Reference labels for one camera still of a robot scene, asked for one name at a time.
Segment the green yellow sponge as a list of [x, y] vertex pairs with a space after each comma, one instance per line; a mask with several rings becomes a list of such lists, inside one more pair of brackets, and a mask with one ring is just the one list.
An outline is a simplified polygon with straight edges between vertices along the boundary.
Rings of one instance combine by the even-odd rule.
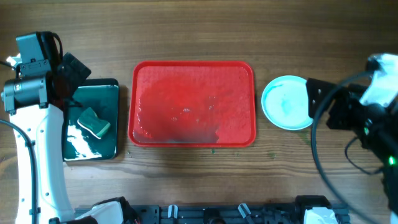
[[101, 139], [111, 127], [110, 122], [100, 119], [91, 107], [80, 114], [77, 123], [97, 139]]

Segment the white plate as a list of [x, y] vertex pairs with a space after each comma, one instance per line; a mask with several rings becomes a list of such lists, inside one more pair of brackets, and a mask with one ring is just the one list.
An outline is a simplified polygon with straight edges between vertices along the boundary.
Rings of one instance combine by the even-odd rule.
[[261, 96], [261, 107], [266, 118], [275, 126], [289, 131], [312, 125], [309, 117], [307, 80], [284, 75], [267, 84]]

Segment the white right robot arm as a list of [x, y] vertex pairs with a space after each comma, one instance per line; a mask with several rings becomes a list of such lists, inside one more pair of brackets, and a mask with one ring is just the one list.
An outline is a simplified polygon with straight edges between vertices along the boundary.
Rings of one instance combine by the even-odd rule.
[[326, 186], [340, 202], [345, 201], [326, 176], [318, 157], [317, 127], [328, 111], [326, 124], [330, 129], [353, 131], [362, 147], [382, 162], [379, 171], [391, 211], [390, 222], [397, 223], [397, 56], [372, 54], [365, 71], [338, 84], [310, 78], [306, 89], [308, 115], [313, 119], [313, 160]]

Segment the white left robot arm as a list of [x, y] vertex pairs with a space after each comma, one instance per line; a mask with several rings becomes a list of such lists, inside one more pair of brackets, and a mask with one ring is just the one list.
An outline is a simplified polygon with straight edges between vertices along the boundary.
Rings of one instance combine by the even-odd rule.
[[116, 199], [101, 202], [81, 215], [70, 204], [63, 172], [63, 112], [29, 106], [10, 117], [16, 125], [19, 206], [16, 223], [123, 223]]

